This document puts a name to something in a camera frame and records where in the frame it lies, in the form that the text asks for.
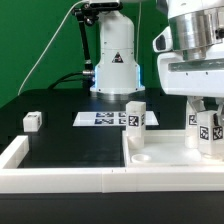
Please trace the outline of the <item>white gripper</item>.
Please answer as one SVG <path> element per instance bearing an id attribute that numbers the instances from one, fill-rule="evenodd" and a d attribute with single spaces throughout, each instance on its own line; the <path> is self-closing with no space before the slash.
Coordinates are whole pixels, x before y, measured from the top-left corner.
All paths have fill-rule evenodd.
<path id="1" fill-rule="evenodd" d="M 174 52 L 157 58 L 160 83 L 166 94 L 188 96 L 195 114 L 205 111 L 202 97 L 224 97 L 224 53 L 208 53 L 205 60 L 186 62 Z M 224 99 L 216 99 L 216 126 L 224 127 Z"/>

